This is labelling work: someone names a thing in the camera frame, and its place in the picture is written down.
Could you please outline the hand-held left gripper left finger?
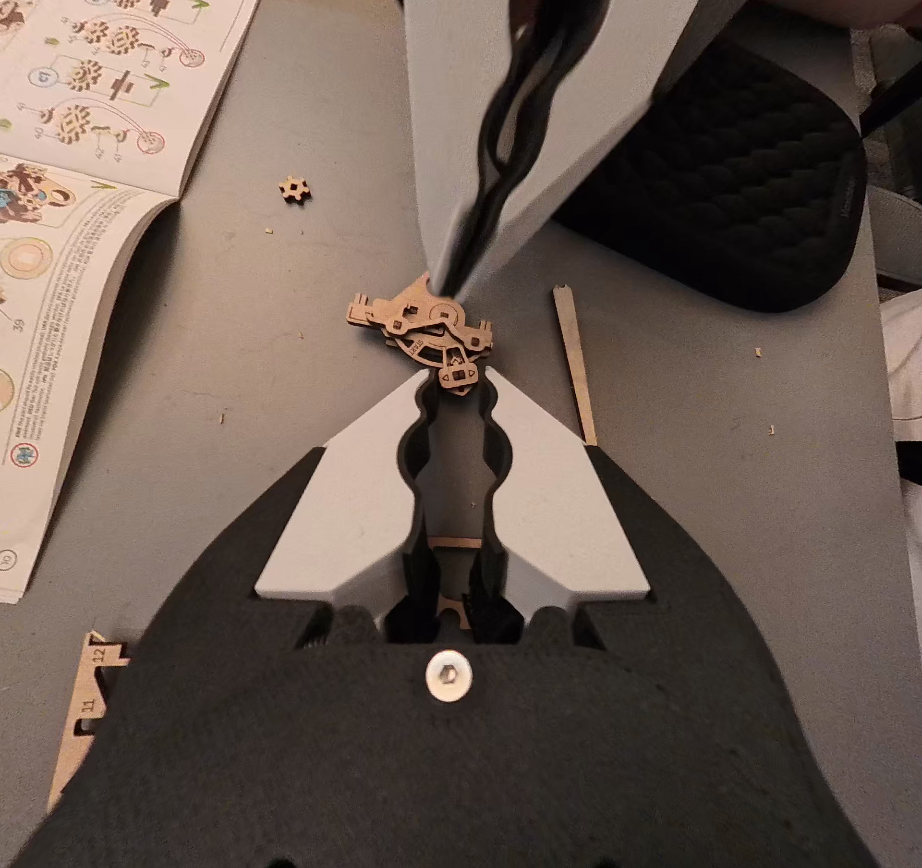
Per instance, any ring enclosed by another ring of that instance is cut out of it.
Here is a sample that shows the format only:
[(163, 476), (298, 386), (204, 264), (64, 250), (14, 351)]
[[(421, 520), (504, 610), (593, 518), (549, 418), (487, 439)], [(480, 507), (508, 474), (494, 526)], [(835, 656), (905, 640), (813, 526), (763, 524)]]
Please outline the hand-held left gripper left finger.
[(432, 642), (440, 567), (416, 478), (438, 406), (436, 375), (421, 370), (328, 440), (256, 581), (260, 597), (360, 606), (389, 640)]

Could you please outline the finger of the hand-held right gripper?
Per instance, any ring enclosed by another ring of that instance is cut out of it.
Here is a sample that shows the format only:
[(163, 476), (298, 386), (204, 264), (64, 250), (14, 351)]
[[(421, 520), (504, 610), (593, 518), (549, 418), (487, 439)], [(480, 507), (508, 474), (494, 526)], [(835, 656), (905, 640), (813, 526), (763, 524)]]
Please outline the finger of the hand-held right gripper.
[(702, 1), (507, 0), (510, 58), (450, 244), (452, 297), (512, 256), (649, 108)]
[(483, 117), (510, 66), (510, 0), (403, 2), (421, 241), (443, 293), (478, 198)]

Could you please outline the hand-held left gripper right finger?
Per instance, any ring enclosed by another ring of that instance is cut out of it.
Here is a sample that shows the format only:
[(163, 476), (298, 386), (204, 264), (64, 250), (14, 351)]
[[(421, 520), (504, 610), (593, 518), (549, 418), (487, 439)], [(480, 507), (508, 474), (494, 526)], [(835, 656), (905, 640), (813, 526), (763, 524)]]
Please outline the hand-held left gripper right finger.
[(481, 382), (493, 482), (467, 589), (476, 642), (514, 644), (543, 608), (645, 599), (650, 584), (589, 448), (492, 367)]

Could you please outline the small wooden gear assembly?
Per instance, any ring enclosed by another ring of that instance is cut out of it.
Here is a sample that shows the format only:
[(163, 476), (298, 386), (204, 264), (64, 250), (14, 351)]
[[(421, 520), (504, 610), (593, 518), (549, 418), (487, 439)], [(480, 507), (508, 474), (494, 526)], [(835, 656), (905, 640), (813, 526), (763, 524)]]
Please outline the small wooden gear assembly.
[(434, 369), (443, 390), (465, 396), (478, 384), (477, 360), (492, 350), (492, 326), (487, 320), (469, 326), (464, 308), (453, 298), (432, 294), (429, 281), (425, 272), (391, 299), (370, 300), (358, 293), (347, 321), (380, 330), (387, 345)]

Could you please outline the black quilted pad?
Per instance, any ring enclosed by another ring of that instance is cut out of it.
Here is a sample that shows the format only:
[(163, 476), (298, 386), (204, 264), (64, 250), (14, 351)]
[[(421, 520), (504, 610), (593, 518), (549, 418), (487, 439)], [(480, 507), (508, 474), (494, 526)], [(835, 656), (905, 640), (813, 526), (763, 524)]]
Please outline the black quilted pad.
[(847, 272), (866, 186), (846, 112), (720, 37), (553, 219), (721, 302), (784, 313)]

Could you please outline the thin wooden stick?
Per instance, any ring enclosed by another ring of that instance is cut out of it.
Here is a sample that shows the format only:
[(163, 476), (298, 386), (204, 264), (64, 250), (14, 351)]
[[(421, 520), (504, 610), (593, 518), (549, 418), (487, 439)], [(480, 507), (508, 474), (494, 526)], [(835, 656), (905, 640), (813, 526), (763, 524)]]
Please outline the thin wooden stick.
[(578, 413), (582, 439), (586, 445), (596, 446), (597, 437), (590, 399), (582, 340), (575, 310), (572, 289), (557, 285), (552, 290), (563, 349), (566, 356), (574, 401)]

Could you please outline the open instruction booklet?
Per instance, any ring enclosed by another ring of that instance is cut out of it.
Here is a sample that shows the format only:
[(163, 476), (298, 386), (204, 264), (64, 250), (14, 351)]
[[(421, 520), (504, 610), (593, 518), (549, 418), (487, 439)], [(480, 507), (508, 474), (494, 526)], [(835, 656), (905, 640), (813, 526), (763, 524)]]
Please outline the open instruction booklet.
[(259, 0), (1, 0), (1, 600), (24, 596), (142, 235)]

